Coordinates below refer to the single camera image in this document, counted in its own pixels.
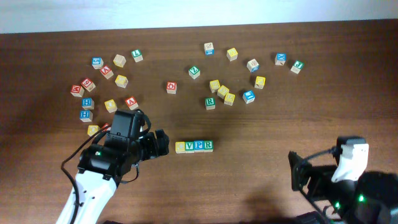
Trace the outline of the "green V block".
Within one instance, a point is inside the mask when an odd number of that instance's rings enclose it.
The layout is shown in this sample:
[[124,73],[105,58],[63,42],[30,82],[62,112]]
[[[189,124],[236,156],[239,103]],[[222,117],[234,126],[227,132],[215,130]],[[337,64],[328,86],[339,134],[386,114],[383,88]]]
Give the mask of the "green V block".
[[193,141],[186,141],[185,142],[185,152],[186,153],[194,153],[194,142]]

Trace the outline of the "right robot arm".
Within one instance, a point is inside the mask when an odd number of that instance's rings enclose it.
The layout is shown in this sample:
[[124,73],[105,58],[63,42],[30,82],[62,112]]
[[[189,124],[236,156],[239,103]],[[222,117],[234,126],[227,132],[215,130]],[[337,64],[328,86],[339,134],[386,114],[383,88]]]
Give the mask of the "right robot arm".
[[298,216],[297,223],[397,223],[397,174],[369,171],[358,180],[334,183],[335,170],[306,165],[292,171],[292,190],[315,209]]

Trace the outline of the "green B block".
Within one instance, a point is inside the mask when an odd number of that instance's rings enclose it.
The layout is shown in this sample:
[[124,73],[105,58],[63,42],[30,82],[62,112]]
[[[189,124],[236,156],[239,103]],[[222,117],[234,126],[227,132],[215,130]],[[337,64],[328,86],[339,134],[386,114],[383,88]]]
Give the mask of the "green B block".
[[204,141],[204,151],[205,152],[213,152],[214,150],[214,145],[213,141]]

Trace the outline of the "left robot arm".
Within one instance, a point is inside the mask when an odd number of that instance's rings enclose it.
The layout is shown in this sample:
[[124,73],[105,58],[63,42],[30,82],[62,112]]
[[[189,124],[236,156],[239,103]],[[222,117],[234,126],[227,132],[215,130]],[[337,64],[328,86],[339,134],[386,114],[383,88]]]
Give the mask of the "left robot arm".
[[92,144],[83,150],[75,177],[65,164],[83,147],[62,162],[61,170],[72,190],[57,223],[96,223],[119,185],[129,183],[124,175],[135,168],[138,178],[141,162],[169,153],[169,137],[161,129],[154,133],[139,129],[137,135],[128,138],[112,134],[109,128],[104,126],[87,139]]

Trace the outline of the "yellow C block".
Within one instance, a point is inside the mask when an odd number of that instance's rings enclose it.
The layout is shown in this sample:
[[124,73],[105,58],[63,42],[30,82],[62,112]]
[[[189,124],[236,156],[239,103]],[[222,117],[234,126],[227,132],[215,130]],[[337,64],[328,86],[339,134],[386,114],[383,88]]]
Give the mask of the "yellow C block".
[[177,154],[183,154],[185,153],[185,142],[180,141],[175,143],[175,152]]

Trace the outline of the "blue P block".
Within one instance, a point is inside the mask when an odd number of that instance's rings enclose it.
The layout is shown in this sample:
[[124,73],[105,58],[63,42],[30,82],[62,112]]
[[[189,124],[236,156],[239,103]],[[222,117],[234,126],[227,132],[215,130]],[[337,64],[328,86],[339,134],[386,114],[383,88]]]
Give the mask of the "blue P block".
[[204,151],[205,142],[203,140],[194,141],[193,143],[194,143],[194,145],[193,145],[194,152],[203,152]]

